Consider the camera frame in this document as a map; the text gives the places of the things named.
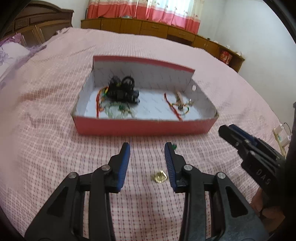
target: checkered bedspread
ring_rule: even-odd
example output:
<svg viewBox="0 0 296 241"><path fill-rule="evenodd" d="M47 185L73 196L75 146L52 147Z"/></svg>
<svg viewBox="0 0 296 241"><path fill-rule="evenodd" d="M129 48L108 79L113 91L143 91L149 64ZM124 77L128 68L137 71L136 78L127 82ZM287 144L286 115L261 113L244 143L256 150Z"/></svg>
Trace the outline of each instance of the checkered bedspread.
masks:
<svg viewBox="0 0 296 241"><path fill-rule="evenodd" d="M123 142L130 143L131 157L122 191L111 195L117 240L178 239L184 195L173 193L169 181L151 181L154 172L166 172L166 142L176 143L176 152L202 172L225 172L251 200L258 186L240 167L236 150L219 137L218 128L234 123L278 149L271 130L279 120L233 69L202 49L151 36L70 28L46 44L15 71L0 95L0 205L22 235L69 172L93 172L117 154ZM208 134L198 136L78 135L70 111L91 72L93 55L102 54L159 59L195 69L193 79L220 117ZM87 236L87 208L84 216Z"/></svg>

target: human hand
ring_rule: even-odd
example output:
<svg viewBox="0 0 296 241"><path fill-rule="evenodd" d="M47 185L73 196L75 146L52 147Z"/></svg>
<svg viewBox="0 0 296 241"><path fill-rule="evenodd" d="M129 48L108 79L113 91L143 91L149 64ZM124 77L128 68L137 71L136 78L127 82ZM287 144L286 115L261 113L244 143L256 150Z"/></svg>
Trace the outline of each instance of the human hand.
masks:
<svg viewBox="0 0 296 241"><path fill-rule="evenodd" d="M262 197L262 188L259 188L250 203L251 207L256 212L256 215L259 216L260 211L263 208L263 197ZM285 219L285 216L279 206L264 208L262 210L262 215L266 218L262 220L262 223L265 229L268 232L272 232L277 229L277 227Z"/></svg>

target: red string bracelet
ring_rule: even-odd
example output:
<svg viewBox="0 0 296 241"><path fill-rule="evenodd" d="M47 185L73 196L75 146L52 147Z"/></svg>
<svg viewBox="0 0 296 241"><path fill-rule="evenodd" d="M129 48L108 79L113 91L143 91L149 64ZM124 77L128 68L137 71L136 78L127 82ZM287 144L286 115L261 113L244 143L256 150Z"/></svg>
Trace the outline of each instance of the red string bracelet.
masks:
<svg viewBox="0 0 296 241"><path fill-rule="evenodd" d="M177 110L173 107L173 105L168 101L167 97L166 97L166 93L164 93L164 97L166 102L168 103L168 105L170 106L171 110L175 113L175 115L177 116L177 118L182 121L182 118L180 116L180 114L177 112Z"/></svg>
<svg viewBox="0 0 296 241"><path fill-rule="evenodd" d="M100 95L101 95L102 91L107 93L108 87L104 87L104 88L100 89L98 94L96 95L96 117L97 118L99 117L99 113L104 110L104 108L101 108L101 103L100 103Z"/></svg>

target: cardboard box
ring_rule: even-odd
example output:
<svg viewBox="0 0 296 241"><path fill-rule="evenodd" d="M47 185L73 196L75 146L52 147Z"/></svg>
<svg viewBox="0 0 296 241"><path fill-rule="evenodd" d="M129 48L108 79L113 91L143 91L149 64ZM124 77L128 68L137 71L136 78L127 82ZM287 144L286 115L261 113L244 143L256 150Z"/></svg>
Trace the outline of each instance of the cardboard box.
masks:
<svg viewBox="0 0 296 241"><path fill-rule="evenodd" d="M94 56L93 70L72 110L77 131L83 135L162 136L207 133L218 118L215 106L192 80L194 69L138 57ZM131 105L136 118L110 119L103 111L96 117L96 96L116 75L131 76L140 103ZM184 103L194 104L180 121L164 98L176 102L176 91Z"/></svg>

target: purple pillowcase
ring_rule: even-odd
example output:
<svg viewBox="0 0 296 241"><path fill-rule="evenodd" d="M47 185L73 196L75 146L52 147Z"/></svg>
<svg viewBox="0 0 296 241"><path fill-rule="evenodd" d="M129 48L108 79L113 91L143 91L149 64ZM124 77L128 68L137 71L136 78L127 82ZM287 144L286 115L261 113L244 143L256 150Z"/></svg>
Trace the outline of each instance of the purple pillowcase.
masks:
<svg viewBox="0 0 296 241"><path fill-rule="evenodd" d="M16 34L14 36L11 37L7 37L3 40L0 41L0 47L4 44L4 43L9 43L9 42L15 42L15 43L19 43L20 44L20 40L21 40L22 35L21 34Z"/></svg>

